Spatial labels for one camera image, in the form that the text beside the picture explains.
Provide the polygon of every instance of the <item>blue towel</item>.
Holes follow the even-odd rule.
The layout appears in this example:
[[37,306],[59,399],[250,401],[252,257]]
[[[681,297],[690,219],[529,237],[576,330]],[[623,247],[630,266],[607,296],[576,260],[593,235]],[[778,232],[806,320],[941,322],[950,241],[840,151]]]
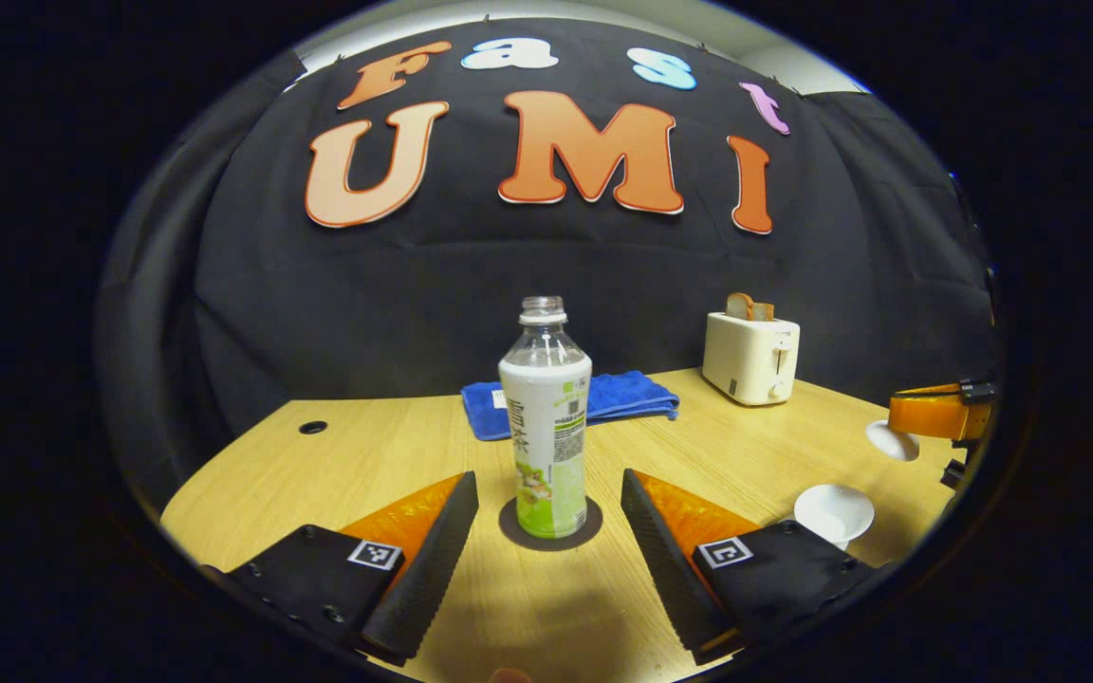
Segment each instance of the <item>blue towel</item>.
[[[498,389],[500,381],[463,386],[467,420],[481,441],[508,438],[508,411],[495,407],[492,401],[492,392]],[[646,414],[663,414],[669,420],[677,420],[680,402],[675,393],[655,384],[637,369],[623,375],[599,375],[589,385],[588,423]]]

